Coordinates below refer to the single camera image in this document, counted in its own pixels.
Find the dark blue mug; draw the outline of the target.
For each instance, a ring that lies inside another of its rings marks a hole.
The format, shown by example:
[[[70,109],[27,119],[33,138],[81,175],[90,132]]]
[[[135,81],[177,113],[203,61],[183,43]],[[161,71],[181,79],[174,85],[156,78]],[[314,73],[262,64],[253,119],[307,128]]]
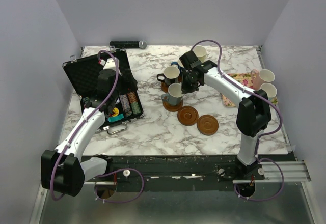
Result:
[[[179,69],[180,74],[179,74],[178,81],[179,81],[179,82],[182,82],[182,79],[183,79],[183,72],[184,72],[185,68],[184,68],[184,66],[183,66],[183,64],[182,64],[182,62],[181,62],[181,60],[178,60],[177,62],[172,62],[172,63],[171,63],[171,66],[176,66],[176,67]]]

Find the teal mug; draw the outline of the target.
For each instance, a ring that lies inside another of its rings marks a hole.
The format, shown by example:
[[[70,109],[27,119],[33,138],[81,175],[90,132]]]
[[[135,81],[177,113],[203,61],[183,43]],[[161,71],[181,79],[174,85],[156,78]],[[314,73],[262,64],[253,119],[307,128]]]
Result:
[[[163,73],[156,76],[157,80],[165,83],[167,86],[179,83],[180,70],[176,66],[168,66]]]

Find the light green mug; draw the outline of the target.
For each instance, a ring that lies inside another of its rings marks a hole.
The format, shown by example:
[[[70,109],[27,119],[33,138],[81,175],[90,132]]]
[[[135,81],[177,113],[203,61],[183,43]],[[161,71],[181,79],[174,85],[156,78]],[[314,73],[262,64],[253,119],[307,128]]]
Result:
[[[192,51],[202,63],[205,62],[207,57],[207,50],[204,46],[197,45],[192,48]]]

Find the grey blue mug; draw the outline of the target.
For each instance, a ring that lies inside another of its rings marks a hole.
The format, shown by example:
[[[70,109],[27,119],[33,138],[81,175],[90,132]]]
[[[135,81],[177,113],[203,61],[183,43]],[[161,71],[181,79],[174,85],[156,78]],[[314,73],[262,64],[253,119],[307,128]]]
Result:
[[[183,99],[182,85],[180,83],[174,83],[169,85],[168,92],[161,95],[161,100],[167,102],[171,106],[177,106]]]

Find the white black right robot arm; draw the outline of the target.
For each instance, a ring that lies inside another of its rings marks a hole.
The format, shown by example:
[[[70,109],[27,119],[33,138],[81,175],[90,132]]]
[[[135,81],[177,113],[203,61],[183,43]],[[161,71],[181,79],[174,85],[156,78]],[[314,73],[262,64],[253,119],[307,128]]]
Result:
[[[257,138],[271,121],[267,93],[254,91],[241,85],[220,70],[212,61],[201,62],[193,51],[183,54],[179,60],[185,70],[182,74],[182,93],[192,93],[199,86],[207,85],[229,98],[238,108],[236,125],[241,132],[240,163],[234,167],[235,175],[246,179],[253,173],[252,164],[256,161]]]

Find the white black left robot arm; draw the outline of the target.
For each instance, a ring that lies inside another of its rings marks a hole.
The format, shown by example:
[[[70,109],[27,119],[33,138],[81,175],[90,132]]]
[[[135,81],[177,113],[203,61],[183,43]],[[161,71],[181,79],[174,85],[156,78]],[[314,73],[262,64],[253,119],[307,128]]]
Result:
[[[61,196],[76,196],[85,182],[94,177],[106,181],[112,177],[111,159],[95,155],[81,161],[82,155],[95,132],[105,123],[115,108],[119,98],[118,70],[104,69],[98,76],[95,95],[90,99],[83,114],[68,134],[54,150],[45,150],[41,156],[41,184],[50,191],[53,200],[59,192]]]

